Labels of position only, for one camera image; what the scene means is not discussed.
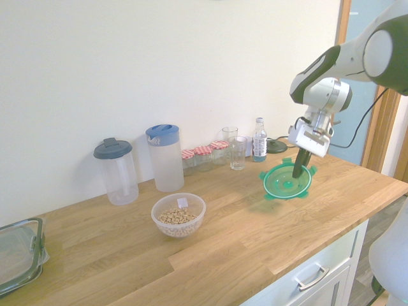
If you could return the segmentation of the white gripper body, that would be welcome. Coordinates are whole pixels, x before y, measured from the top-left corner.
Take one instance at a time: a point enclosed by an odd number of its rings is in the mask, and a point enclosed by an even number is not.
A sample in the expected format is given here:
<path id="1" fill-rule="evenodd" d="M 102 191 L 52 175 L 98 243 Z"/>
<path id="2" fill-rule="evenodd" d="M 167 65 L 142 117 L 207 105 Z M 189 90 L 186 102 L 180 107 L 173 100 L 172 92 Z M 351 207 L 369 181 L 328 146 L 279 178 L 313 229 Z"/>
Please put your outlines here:
<path id="1" fill-rule="evenodd" d="M 328 151 L 331 136 L 327 133 L 319 133 L 314 131 L 307 124 L 301 124 L 296 128 L 296 145 L 311 154 L 319 157 L 324 157 Z"/>

